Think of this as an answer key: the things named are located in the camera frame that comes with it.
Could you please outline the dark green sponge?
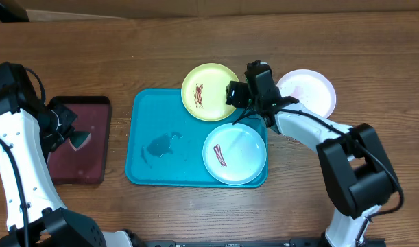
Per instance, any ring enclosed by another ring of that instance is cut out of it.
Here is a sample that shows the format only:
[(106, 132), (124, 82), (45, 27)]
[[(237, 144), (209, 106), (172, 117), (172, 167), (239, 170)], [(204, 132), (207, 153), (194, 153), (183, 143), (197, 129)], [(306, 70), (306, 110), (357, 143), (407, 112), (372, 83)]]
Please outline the dark green sponge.
[(79, 149), (83, 148), (90, 140), (91, 134), (90, 132), (86, 131), (75, 131), (69, 137), (69, 143), (75, 151), (78, 151)]

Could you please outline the yellow-green plate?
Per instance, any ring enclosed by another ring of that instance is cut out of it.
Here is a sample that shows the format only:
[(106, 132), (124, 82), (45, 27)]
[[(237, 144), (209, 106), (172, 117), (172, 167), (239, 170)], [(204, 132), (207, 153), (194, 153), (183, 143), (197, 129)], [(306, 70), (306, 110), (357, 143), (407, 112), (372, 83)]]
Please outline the yellow-green plate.
[(202, 121), (219, 121), (230, 116), (236, 108), (226, 104), (226, 87), (238, 82), (236, 74), (228, 67), (206, 63), (192, 69), (181, 87), (184, 107)]

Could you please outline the white plate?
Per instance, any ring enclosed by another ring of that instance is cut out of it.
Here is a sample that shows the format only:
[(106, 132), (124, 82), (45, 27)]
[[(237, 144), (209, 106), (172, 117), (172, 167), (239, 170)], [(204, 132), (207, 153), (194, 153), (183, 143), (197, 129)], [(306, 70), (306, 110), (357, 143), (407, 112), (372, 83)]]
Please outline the white plate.
[(285, 74), (278, 82), (282, 96), (292, 96), (310, 111), (328, 118), (334, 111), (337, 96), (331, 82), (321, 73), (309, 69), (296, 69)]

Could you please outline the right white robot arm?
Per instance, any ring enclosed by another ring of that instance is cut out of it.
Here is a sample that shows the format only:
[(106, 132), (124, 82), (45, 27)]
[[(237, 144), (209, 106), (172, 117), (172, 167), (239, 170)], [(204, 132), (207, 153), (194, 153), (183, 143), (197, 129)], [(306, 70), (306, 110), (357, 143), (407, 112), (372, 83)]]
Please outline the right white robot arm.
[(291, 137), (318, 155), (326, 191), (335, 206), (319, 238), (291, 239), (290, 246), (385, 246), (366, 239), (372, 220), (399, 210), (403, 189), (375, 129), (352, 127), (318, 116), (297, 99), (281, 96), (270, 79), (232, 81), (226, 103), (258, 115), (274, 132)]

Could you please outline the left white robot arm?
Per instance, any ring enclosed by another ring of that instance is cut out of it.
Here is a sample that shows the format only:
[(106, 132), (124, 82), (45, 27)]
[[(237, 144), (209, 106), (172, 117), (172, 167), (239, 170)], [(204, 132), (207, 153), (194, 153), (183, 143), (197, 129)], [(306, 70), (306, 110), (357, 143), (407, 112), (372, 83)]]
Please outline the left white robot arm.
[(77, 131), (77, 115), (45, 102), (21, 64), (0, 64), (0, 175), (8, 234), (0, 246), (142, 246), (131, 231), (102, 231), (90, 217), (67, 209), (47, 166), (49, 153), (69, 142), (83, 148), (91, 134)]

